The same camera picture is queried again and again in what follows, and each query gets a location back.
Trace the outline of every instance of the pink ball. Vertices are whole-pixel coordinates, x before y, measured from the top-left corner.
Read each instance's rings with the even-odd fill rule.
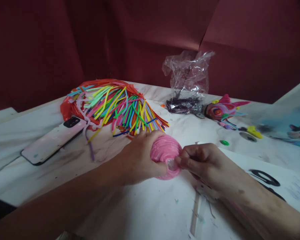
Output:
[[[176,156],[181,154],[182,147],[173,137],[164,135],[154,141],[150,158],[154,162],[164,162],[167,165],[167,174],[163,177],[157,177],[161,180],[170,180],[179,175],[181,169],[174,161]]]

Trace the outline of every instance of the smartphone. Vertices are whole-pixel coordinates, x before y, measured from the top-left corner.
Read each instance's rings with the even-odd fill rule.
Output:
[[[41,165],[62,146],[74,139],[86,124],[87,122],[83,119],[71,117],[23,149],[21,155],[31,164],[35,166]]]

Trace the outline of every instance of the pink ear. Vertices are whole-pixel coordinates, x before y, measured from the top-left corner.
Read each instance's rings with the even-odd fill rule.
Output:
[[[229,95],[225,94],[220,100],[219,103],[231,103]]]
[[[250,102],[246,101],[246,102],[235,102],[235,103],[232,103],[235,107],[239,107],[239,106],[242,106],[242,105],[246,105]]]

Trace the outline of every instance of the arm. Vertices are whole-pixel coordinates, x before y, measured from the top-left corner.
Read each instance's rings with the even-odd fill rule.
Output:
[[[238,204],[264,239],[300,239],[300,213],[263,188],[216,145],[186,146],[175,161]]]
[[[113,159],[22,205],[0,220],[0,239],[55,240],[110,191],[165,175],[165,164],[150,159],[151,146],[162,135],[141,132]]]

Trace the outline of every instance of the hand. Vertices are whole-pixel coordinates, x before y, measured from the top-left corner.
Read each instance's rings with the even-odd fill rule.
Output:
[[[111,168],[120,176],[123,185],[142,182],[148,178],[167,174],[165,163],[155,163],[150,159],[153,142],[165,135],[161,131],[148,133],[141,131],[123,150],[109,161]]]
[[[264,192],[255,179],[212,143],[186,146],[175,161],[220,195],[238,204],[247,205]]]

